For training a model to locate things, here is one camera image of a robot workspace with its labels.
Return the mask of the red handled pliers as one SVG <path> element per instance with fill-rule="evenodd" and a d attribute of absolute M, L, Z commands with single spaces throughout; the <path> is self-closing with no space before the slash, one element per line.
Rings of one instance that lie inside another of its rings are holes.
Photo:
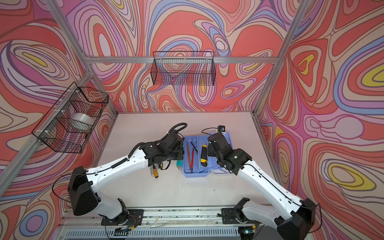
<path fill-rule="evenodd" d="M 189 148 L 188 144 L 187 144 L 187 156 L 188 156 L 189 169 L 185 170 L 185 173 L 192 173 L 193 172 L 193 164 L 192 164 L 191 153 L 190 153 L 190 148 Z"/>

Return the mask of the yellow black utility knife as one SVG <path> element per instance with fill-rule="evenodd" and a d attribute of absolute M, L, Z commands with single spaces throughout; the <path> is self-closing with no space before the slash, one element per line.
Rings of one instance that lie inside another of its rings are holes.
<path fill-rule="evenodd" d="M 208 145 L 206 143 L 203 143 L 201 148 L 201 165 L 203 167 L 208 166 Z"/>

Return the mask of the white blue plastic tool box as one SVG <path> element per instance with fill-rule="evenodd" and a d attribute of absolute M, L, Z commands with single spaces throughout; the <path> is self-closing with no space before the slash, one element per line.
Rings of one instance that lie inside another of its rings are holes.
<path fill-rule="evenodd" d="M 183 175 L 186 178 L 206 177 L 209 173 L 214 175 L 230 173 L 217 163 L 218 160 L 208 141 L 209 135 L 213 134 L 185 137 Z"/>

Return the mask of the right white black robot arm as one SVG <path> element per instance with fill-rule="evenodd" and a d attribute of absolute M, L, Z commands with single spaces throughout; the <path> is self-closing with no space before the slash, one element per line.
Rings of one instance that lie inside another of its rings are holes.
<path fill-rule="evenodd" d="M 248 153 L 240 148 L 233 149 L 221 127 L 215 133 L 208 133 L 207 129 L 201 132 L 208 135 L 208 156 L 216 158 L 225 171 L 251 184 L 271 204 L 266 207 L 242 198 L 232 209 L 219 214 L 224 224 L 228 221 L 252 222 L 254 227 L 262 224 L 276 229 L 284 240 L 303 240 L 316 232 L 313 227 L 316 214 L 322 212 L 320 204 L 309 198 L 303 200 L 278 184 Z"/>

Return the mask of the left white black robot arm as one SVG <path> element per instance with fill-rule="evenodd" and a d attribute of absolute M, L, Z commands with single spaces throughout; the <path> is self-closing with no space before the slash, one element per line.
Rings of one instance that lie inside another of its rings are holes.
<path fill-rule="evenodd" d="M 130 213 L 124 201 L 111 199 L 103 195 L 101 190 L 135 171 L 180 159 L 184 154 L 184 137 L 179 132 L 186 127 L 187 123 L 179 123 L 160 140 L 138 143 L 128 155 L 108 164 L 90 169 L 75 168 L 68 185 L 73 214 L 83 216 L 95 213 L 108 223 L 125 223 Z"/>

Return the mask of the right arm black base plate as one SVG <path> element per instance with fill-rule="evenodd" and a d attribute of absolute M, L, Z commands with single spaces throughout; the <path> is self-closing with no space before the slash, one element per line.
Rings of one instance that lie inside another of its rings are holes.
<path fill-rule="evenodd" d="M 222 222 L 225 225 L 252 224 L 258 226 L 261 224 L 258 221 L 247 219 L 245 215 L 240 212 L 240 210 L 235 210 L 235 208 L 222 208 L 221 212 L 218 213 L 217 216 L 222 219 Z"/>

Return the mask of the aluminium mounting rail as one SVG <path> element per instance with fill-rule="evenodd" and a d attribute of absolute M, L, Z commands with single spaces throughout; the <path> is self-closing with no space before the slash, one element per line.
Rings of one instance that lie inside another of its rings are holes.
<path fill-rule="evenodd" d="M 217 216 L 222 208 L 235 208 L 249 220 L 271 226 L 282 214 L 272 206 L 258 205 L 251 201 L 242 207 L 235 206 L 192 206 L 192 207 L 139 207 L 143 209 L 143 221 L 140 227 L 176 227 L 176 226 L 223 226 L 222 219 Z"/>

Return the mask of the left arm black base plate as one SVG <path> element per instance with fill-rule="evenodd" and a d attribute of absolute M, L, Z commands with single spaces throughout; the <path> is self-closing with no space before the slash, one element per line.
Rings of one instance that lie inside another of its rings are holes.
<path fill-rule="evenodd" d="M 137 227 L 142 224 L 144 210 L 143 209 L 131 209 L 121 213 L 113 220 L 103 218 L 102 226 L 128 226 Z"/>

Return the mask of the grey duct tape roll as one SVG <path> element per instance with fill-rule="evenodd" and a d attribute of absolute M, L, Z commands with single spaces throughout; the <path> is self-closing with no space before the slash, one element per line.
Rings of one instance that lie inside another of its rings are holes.
<path fill-rule="evenodd" d="M 71 119 L 90 126 L 92 126 L 95 122 L 92 117 L 83 113 L 75 113 L 71 116 Z"/>

